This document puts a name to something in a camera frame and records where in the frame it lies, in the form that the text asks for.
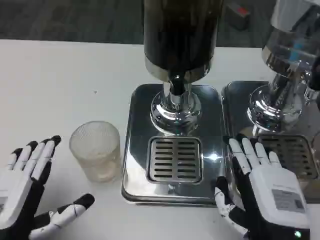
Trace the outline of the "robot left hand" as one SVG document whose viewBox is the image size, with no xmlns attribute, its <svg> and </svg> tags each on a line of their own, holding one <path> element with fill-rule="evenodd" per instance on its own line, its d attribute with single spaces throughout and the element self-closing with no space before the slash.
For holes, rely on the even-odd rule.
<svg viewBox="0 0 320 240">
<path fill-rule="evenodd" d="M 51 173 L 59 135 L 15 149 L 0 173 L 0 238 L 47 240 L 85 213 L 95 202 L 86 193 L 72 203 L 37 215 Z"/>
</svg>

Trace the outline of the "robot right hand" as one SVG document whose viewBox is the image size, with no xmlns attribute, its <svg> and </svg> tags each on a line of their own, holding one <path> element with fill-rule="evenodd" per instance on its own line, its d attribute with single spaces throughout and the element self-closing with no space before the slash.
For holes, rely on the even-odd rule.
<svg viewBox="0 0 320 240">
<path fill-rule="evenodd" d="M 227 135 L 223 141 L 243 208 L 234 203 L 227 178 L 218 176 L 213 189 L 221 217 L 244 240 L 309 240 L 311 220 L 296 174 L 254 138 Z"/>
</svg>

